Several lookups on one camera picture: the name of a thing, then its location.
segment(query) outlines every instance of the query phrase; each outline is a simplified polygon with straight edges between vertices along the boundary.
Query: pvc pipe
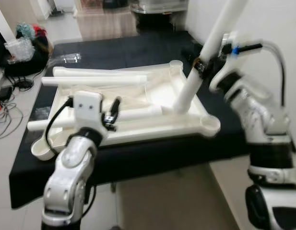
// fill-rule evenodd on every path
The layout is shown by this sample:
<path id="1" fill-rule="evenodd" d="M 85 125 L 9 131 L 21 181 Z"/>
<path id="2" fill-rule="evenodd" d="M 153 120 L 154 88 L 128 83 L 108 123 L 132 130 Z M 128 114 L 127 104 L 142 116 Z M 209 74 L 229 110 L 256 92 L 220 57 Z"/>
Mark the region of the pvc pipe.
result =
<path id="1" fill-rule="evenodd" d="M 47 128 L 50 120 L 39 120 L 39 121 L 30 121 L 27 123 L 27 129 L 29 131 L 38 131 L 44 130 Z M 57 119 L 53 122 L 52 128 L 72 128 L 75 125 L 74 117 L 67 117 L 65 119 Z"/>
<path id="2" fill-rule="evenodd" d="M 161 116 L 163 114 L 163 110 L 161 106 L 152 105 L 146 108 L 141 109 L 130 109 L 121 111 L 118 116 L 118 121 L 129 121 L 129 120 L 137 120 L 137 119 L 145 119 L 155 116 Z M 38 131 L 44 130 L 47 128 L 50 120 L 39 120 L 39 121 L 30 121 L 27 123 L 27 129 L 29 131 Z M 52 128 L 72 128 L 75 127 L 75 118 L 67 117 L 65 119 L 57 119 L 53 122 Z"/>
<path id="3" fill-rule="evenodd" d="M 42 84 L 57 85 L 140 85 L 148 81 L 147 76 L 103 76 L 103 77 L 43 77 Z"/>
<path id="4" fill-rule="evenodd" d="M 200 59 L 208 62 L 219 50 L 223 35 L 233 30 L 248 0 L 228 0 L 210 32 L 201 52 Z"/>
<path id="5" fill-rule="evenodd" d="M 162 107 L 153 105 L 142 109 L 130 109 L 121 111 L 118 116 L 118 121 L 144 119 L 149 117 L 161 116 L 162 114 Z"/>
<path id="6" fill-rule="evenodd" d="M 107 69 L 71 69 L 66 67 L 54 67 L 54 77 L 90 77 L 90 76 L 106 76 L 106 75 L 144 75 L 148 71 L 130 71 L 130 70 L 107 70 Z"/>
<path id="7" fill-rule="evenodd" d="M 248 0 L 228 0 L 226 2 L 200 52 L 199 58 L 203 62 L 207 63 L 211 57 L 217 53 L 224 33 L 233 29 L 234 24 L 238 20 L 247 2 Z M 199 77 L 199 73 L 193 68 L 174 104 L 174 110 L 176 113 L 184 114 L 189 110 L 191 101 L 199 90 L 201 84 L 202 80 Z"/>
<path id="8" fill-rule="evenodd" d="M 195 68 L 192 68 L 181 93 L 173 105 L 173 110 L 177 114 L 184 114 L 189 110 L 192 99 L 194 98 L 193 92 L 195 92 L 196 95 L 202 81 L 198 71 Z"/>

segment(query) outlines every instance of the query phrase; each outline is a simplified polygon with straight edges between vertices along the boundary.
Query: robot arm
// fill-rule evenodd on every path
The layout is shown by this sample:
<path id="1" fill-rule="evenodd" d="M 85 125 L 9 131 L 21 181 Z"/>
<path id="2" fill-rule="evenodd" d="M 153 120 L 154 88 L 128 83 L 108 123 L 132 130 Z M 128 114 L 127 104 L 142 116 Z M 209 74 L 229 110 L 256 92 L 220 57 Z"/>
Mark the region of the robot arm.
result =
<path id="1" fill-rule="evenodd" d="M 226 58 L 210 90 L 224 92 L 245 130 L 254 182 L 246 190 L 249 220 L 259 229 L 296 229 L 296 152 L 289 118 L 266 89 L 236 71 L 236 53 Z"/>
<path id="2" fill-rule="evenodd" d="M 80 229 L 85 200 L 85 186 L 93 169 L 97 148 L 115 130 L 119 99 L 111 113 L 101 111 L 102 96 L 92 92 L 76 92 L 73 108 L 78 132 L 58 155 L 55 171 L 44 189 L 42 229 Z"/>

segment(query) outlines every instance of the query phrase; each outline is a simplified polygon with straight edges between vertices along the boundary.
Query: black power cable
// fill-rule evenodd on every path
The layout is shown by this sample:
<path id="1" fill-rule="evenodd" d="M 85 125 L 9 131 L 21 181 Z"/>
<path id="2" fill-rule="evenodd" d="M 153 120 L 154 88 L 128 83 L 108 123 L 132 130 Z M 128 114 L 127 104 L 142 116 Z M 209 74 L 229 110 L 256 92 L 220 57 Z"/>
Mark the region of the black power cable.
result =
<path id="1" fill-rule="evenodd" d="M 88 208 L 84 211 L 84 213 L 82 215 L 82 218 L 84 216 L 86 216 L 86 214 L 89 212 L 89 210 L 91 209 L 92 205 L 94 204 L 95 197 L 96 197 L 96 186 L 93 186 L 93 188 L 94 188 L 94 193 L 93 193 L 92 199 L 90 201 L 90 204 L 89 204 Z"/>
<path id="2" fill-rule="evenodd" d="M 0 121 L 0 123 L 6 123 L 6 121 L 9 119 L 7 126 L 0 133 L 0 139 L 3 139 L 5 137 L 9 136 L 11 133 L 13 133 L 20 126 L 20 124 L 23 121 L 23 117 L 24 117 L 22 111 L 17 107 L 16 103 L 10 103 L 10 104 L 7 104 L 7 103 L 8 102 L 0 102 L 0 104 L 3 106 L 3 113 L 0 114 L 0 119 L 4 118 L 4 121 Z M 17 126 L 13 130 L 11 130 L 9 133 L 6 134 L 5 132 L 7 131 L 10 124 L 12 123 L 12 117 L 10 116 L 10 110 L 12 110 L 12 109 L 16 109 L 20 113 L 21 118 L 20 118 L 20 121 L 17 124 Z"/>
<path id="3" fill-rule="evenodd" d="M 27 79 L 26 76 L 23 76 L 23 78 L 18 77 L 18 80 L 15 80 L 12 76 L 4 76 L 12 84 L 12 90 L 18 87 L 20 92 L 25 92 L 30 90 L 34 86 L 35 77 L 42 73 L 43 70 L 44 68 L 40 70 L 38 73 L 36 73 L 32 79 Z"/>
<path id="4" fill-rule="evenodd" d="M 281 106 L 285 106 L 285 81 L 286 81 L 286 75 L 285 75 L 285 65 L 284 65 L 284 59 L 281 55 L 281 52 L 277 45 L 271 43 L 271 42 L 262 42 L 262 48 L 270 51 L 272 54 L 275 55 L 280 68 L 281 68 Z"/>
<path id="5" fill-rule="evenodd" d="M 67 99 L 67 101 L 62 105 L 61 108 L 59 108 L 59 110 L 54 114 L 54 116 L 52 117 L 52 119 L 50 120 L 49 124 L 47 125 L 47 128 L 46 128 L 46 132 L 45 132 L 45 137 L 46 137 L 46 143 L 47 143 L 47 146 L 49 147 L 49 149 L 55 154 L 55 155 L 58 155 L 59 153 L 50 145 L 49 143 L 49 140 L 48 140 L 48 132 L 53 124 L 53 122 L 55 121 L 55 119 L 58 117 L 58 115 L 62 112 L 62 110 L 65 108 L 65 107 L 73 107 L 73 98 L 72 97 L 69 97 Z"/>
<path id="6" fill-rule="evenodd" d="M 246 52 L 246 51 L 252 51 L 256 49 L 266 49 L 272 54 L 275 55 L 277 58 L 277 61 L 280 65 L 281 68 L 281 106 L 285 106 L 285 81 L 286 81 L 286 75 L 285 75 L 285 65 L 284 65 L 284 59 L 282 57 L 282 54 L 280 52 L 280 49 L 278 48 L 277 45 L 271 42 L 266 42 L 262 41 L 259 43 L 255 43 L 252 45 L 247 45 L 247 46 L 242 46 L 242 47 L 232 47 L 232 44 L 226 44 L 222 48 L 222 54 L 240 54 L 241 52 Z"/>

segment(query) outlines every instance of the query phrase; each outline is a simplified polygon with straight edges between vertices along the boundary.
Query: white cabinet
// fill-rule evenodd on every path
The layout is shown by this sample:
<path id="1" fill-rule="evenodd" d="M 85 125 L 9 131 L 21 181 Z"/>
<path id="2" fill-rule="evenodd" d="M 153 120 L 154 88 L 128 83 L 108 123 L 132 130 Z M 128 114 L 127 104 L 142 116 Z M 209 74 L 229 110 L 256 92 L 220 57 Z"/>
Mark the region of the white cabinet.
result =
<path id="1" fill-rule="evenodd" d="M 74 0 L 54 0 L 54 2 L 58 10 L 64 10 L 67 12 L 71 12 L 75 6 Z"/>

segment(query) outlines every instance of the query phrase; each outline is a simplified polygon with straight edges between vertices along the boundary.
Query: black tablecloth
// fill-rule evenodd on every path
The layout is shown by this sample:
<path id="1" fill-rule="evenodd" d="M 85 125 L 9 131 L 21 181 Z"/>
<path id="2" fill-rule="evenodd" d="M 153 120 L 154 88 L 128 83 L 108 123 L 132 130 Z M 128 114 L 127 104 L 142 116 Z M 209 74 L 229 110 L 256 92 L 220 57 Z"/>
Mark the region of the black tablecloth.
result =
<path id="1" fill-rule="evenodd" d="M 183 61 L 187 76 L 190 64 L 182 57 L 181 50 L 193 49 L 191 41 L 192 37 L 187 32 L 176 32 L 67 43 L 56 45 L 53 57 L 81 53 L 81 62 L 58 66 L 86 69 L 120 69 L 163 64 L 178 59 Z M 46 76 L 52 76 L 52 68 L 48 68 Z M 56 87 L 41 86 L 30 120 L 46 119 L 40 116 L 43 108 L 50 109 L 55 92 Z M 206 110 L 221 122 L 221 130 L 215 138 L 189 135 L 102 147 L 95 160 L 92 183 L 119 181 L 245 154 L 245 138 L 240 122 L 224 103 L 223 97 L 211 94 L 205 83 L 197 95 Z M 40 135 L 40 132 L 29 132 L 27 129 L 24 133 L 9 175 L 12 208 L 40 197 L 46 181 L 54 171 L 54 159 L 40 161 L 30 152 L 31 144 Z"/>

